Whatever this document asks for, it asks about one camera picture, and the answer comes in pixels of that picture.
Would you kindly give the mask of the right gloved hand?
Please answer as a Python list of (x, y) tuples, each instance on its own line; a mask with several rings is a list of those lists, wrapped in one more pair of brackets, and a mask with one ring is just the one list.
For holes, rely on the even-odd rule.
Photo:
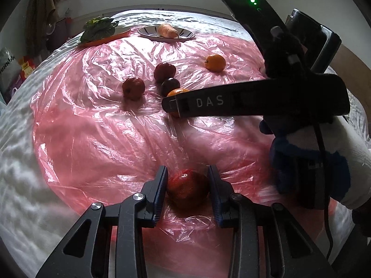
[(370, 150), (343, 117), (275, 134), (270, 161), (286, 195), (310, 205), (330, 197), (350, 210), (370, 208)]

